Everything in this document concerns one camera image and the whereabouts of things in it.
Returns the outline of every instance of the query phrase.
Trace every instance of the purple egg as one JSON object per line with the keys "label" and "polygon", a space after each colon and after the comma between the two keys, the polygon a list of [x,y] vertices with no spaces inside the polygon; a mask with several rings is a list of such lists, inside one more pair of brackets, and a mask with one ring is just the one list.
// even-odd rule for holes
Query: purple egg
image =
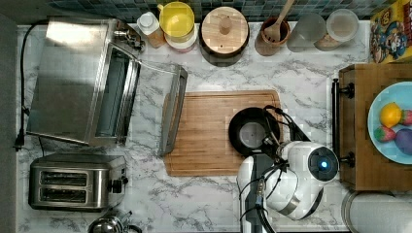
{"label": "purple egg", "polygon": [[412,129],[400,129],[396,132],[396,146],[404,153],[412,155]]}

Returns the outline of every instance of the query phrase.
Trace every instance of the bottle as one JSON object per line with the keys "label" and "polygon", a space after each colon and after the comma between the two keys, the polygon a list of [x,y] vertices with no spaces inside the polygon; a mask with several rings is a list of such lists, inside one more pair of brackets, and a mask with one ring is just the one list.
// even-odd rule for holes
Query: bottle
{"label": "bottle", "polygon": [[137,19],[137,26],[148,37],[149,44],[153,48],[157,49],[166,43],[164,33],[153,13],[147,12],[142,14]]}

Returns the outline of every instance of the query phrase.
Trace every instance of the wooden tray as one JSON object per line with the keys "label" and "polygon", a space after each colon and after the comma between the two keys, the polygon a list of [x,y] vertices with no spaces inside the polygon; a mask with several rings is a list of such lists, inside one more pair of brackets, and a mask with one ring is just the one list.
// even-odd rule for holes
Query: wooden tray
{"label": "wooden tray", "polygon": [[229,142],[230,121],[243,109],[266,105],[281,107],[276,91],[186,93],[175,148],[164,157],[167,174],[178,177],[237,175],[244,157]]}
{"label": "wooden tray", "polygon": [[339,71],[339,87],[355,85],[355,97],[341,94],[340,157],[355,155],[355,167],[340,164],[340,180],[356,191],[412,190],[412,165],[393,162],[379,152],[367,131],[375,97],[387,86],[412,82],[412,64],[356,64]]}

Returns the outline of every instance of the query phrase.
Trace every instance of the wooden spoon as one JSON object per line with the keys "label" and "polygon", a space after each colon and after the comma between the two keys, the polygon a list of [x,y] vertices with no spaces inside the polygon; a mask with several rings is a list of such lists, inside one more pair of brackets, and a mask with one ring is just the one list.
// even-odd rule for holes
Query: wooden spoon
{"label": "wooden spoon", "polygon": [[281,23],[291,8],[293,2],[294,0],[288,0],[276,22],[273,25],[264,28],[264,35],[270,42],[279,42],[281,40]]}

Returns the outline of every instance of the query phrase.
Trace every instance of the toaster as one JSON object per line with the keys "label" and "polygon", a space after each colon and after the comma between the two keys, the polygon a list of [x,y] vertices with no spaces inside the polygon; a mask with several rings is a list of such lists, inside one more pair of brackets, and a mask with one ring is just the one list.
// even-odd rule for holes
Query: toaster
{"label": "toaster", "polygon": [[54,153],[30,164],[28,204],[35,210],[102,212],[124,196],[123,156]]}

